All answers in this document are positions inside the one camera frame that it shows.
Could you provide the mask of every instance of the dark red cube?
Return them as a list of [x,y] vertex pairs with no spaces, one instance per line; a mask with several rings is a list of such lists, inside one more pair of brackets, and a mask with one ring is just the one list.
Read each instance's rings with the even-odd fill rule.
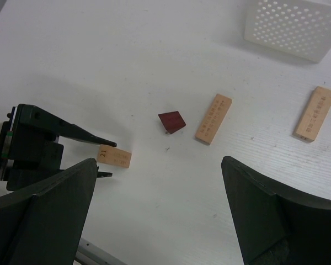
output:
[[161,119],[165,130],[170,134],[173,134],[186,126],[186,123],[179,112],[162,113],[158,116]]

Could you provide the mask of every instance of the wood grain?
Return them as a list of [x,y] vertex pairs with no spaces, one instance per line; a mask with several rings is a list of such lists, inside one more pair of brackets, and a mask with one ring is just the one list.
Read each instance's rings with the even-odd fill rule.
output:
[[101,145],[97,156],[97,162],[129,168],[131,161],[131,153],[118,148]]
[[312,142],[316,139],[320,128],[331,107],[331,90],[317,87],[307,104],[305,111],[294,131],[294,135],[302,140]]
[[202,120],[195,137],[207,144],[212,143],[231,104],[232,100],[230,98],[217,94]]

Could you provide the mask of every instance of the perforated basket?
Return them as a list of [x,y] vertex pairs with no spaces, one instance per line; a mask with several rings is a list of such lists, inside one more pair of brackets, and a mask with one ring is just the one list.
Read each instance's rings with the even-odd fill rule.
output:
[[252,0],[244,38],[320,62],[331,48],[331,4]]

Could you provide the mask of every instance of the black plastic part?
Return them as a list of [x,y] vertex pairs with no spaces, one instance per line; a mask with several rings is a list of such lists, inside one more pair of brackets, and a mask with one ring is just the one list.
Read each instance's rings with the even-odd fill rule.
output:
[[248,265],[331,265],[331,200],[222,162],[229,206]]
[[0,264],[72,264],[96,177],[89,158],[0,197]]
[[18,105],[20,113],[19,121],[21,124],[32,126],[41,131],[74,139],[81,142],[90,142],[99,145],[110,145],[116,147],[116,143],[90,134],[75,124],[68,123],[59,117],[46,112],[34,105]]
[[[61,171],[63,145],[57,143],[59,136],[116,146],[33,105],[20,104],[8,117],[10,121],[3,123],[0,133],[0,180],[8,181],[8,190],[18,190]],[[99,178],[111,175],[98,173]]]

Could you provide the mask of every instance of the white surface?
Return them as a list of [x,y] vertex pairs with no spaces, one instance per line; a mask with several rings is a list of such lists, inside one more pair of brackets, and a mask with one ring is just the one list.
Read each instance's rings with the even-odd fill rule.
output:
[[320,62],[331,48],[331,4],[304,0],[254,0],[246,40]]
[[[243,264],[221,173],[233,156],[331,199],[331,110],[315,142],[292,137],[319,64],[243,40],[238,1],[9,0],[0,14],[0,120],[36,104],[132,151],[99,179],[83,237],[129,265]],[[216,93],[233,99],[210,146],[194,140]],[[164,134],[157,114],[187,126]],[[63,166],[95,156],[71,140]]]

